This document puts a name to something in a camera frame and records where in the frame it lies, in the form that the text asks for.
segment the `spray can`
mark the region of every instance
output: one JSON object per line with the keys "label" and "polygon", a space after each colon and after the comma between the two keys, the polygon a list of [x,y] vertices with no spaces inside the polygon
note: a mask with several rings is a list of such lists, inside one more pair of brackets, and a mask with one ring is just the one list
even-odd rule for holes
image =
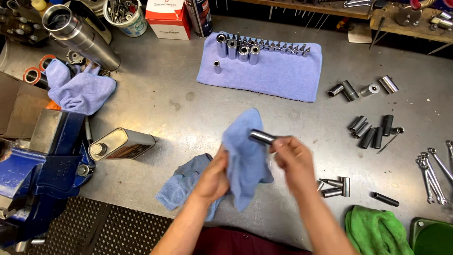
{"label": "spray can", "polygon": [[156,144],[149,134],[119,127],[88,147],[93,160],[135,159]]}
{"label": "spray can", "polygon": [[192,21],[193,30],[198,37],[204,38],[212,32],[211,12],[207,0],[184,0]]}

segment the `red and white box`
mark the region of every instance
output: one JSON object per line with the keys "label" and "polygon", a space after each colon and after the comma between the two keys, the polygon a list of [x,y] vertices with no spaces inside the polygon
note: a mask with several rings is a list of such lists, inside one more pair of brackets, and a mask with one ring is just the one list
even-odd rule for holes
{"label": "red and white box", "polygon": [[190,20],[184,0],[149,0],[145,19],[158,38],[190,39]]}

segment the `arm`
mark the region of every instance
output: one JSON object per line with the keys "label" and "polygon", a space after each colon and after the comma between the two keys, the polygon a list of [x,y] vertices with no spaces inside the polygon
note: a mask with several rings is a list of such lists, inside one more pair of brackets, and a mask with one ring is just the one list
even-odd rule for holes
{"label": "arm", "polygon": [[354,254],[357,252],[322,201],[314,177],[310,151],[294,137],[276,140],[270,152],[284,169],[286,183],[299,205],[300,217],[310,235],[315,254]]}
{"label": "arm", "polygon": [[176,216],[151,255],[189,255],[200,235],[208,207],[230,187],[225,170],[228,153],[220,147],[203,172],[195,190],[189,195],[181,213]]}

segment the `blue towel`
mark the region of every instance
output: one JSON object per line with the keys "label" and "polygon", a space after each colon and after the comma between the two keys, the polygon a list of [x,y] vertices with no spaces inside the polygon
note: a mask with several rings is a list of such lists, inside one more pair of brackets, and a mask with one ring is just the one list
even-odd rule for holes
{"label": "blue towel", "polygon": [[53,59],[43,72],[49,82],[49,97],[63,110],[92,115],[116,88],[114,79],[97,75],[100,69],[100,66],[92,69],[90,63],[83,73],[71,79],[67,66]]}
{"label": "blue towel", "polygon": [[[319,44],[307,43],[306,48],[311,48],[306,58],[262,50],[258,64],[251,65],[237,58],[219,57],[216,46],[218,34],[212,33],[204,42],[203,57],[197,76],[199,83],[244,89],[304,102],[316,101],[323,62]],[[216,60],[220,61],[222,69],[220,74],[214,72]]]}
{"label": "blue towel", "polygon": [[[189,162],[178,167],[173,176],[164,183],[156,194],[156,199],[169,211],[182,206],[190,193],[192,193],[201,174],[211,160],[212,156],[205,153],[194,157]],[[206,221],[212,221],[214,213],[222,199],[223,197],[217,199],[208,208]]]}
{"label": "blue towel", "polygon": [[249,139],[251,129],[263,130],[260,113],[255,108],[244,111],[223,132],[222,143],[229,152],[226,175],[234,195],[234,207],[245,209],[253,200],[258,183],[274,181],[267,163],[266,145]]}

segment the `stainless steel workbench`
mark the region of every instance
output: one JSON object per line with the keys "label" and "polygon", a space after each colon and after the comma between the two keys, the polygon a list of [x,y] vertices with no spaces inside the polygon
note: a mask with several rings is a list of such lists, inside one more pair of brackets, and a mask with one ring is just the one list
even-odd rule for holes
{"label": "stainless steel workbench", "polygon": [[[214,154],[222,132],[245,109],[261,113],[265,130],[272,134],[293,134],[314,154],[316,176],[351,178],[351,197],[326,199],[337,220],[352,205],[390,210],[407,231],[416,216],[451,222],[452,207],[430,205],[416,157],[435,147],[448,163],[445,141],[453,139],[453,61],[403,50],[367,44],[351,44],[347,34],[303,27],[214,16],[215,31],[239,31],[241,35],[287,42],[318,43],[323,49],[323,69],[315,103],[196,82],[204,39],[192,34],[190,41],[158,39],[153,31],[129,38],[112,28],[112,48],[121,66],[111,76],[118,86],[104,106],[91,117],[93,139],[117,127],[159,138],[157,145],[136,160],[100,161],[93,178],[80,195],[160,216],[175,217],[154,198],[174,170],[192,157]],[[30,66],[37,66],[44,54],[64,58],[67,49],[47,45],[42,49],[8,43],[6,60],[0,66],[18,78]],[[278,67],[290,72],[294,67]],[[384,88],[371,98],[348,102],[343,95],[325,93],[345,79],[358,91],[389,75],[400,88],[389,95]],[[395,116],[394,126],[405,128],[381,154],[360,149],[347,126],[365,115],[378,126],[385,114]],[[390,137],[383,139],[383,145]],[[448,199],[451,186],[434,160],[432,163]],[[228,197],[220,203],[210,225],[236,226],[269,239],[311,249],[299,219],[298,208],[289,194],[284,175],[272,164],[275,182],[260,184],[254,201],[242,212]],[[391,207],[370,198],[376,191],[400,202]]]}

